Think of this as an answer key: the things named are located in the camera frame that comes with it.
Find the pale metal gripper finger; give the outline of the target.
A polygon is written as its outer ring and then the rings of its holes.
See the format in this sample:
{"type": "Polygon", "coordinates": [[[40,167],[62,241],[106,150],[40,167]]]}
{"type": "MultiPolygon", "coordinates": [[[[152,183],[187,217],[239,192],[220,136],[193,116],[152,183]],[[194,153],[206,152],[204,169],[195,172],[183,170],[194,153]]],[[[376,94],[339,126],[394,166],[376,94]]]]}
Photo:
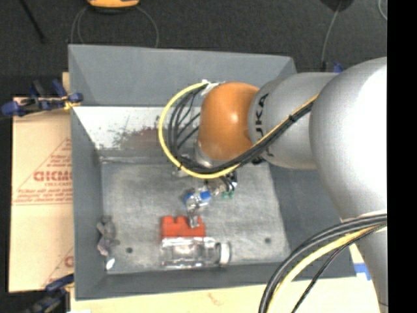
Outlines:
{"type": "Polygon", "coordinates": [[[201,210],[198,207],[192,207],[187,210],[188,224],[191,228],[199,227],[199,217],[201,210]]]}

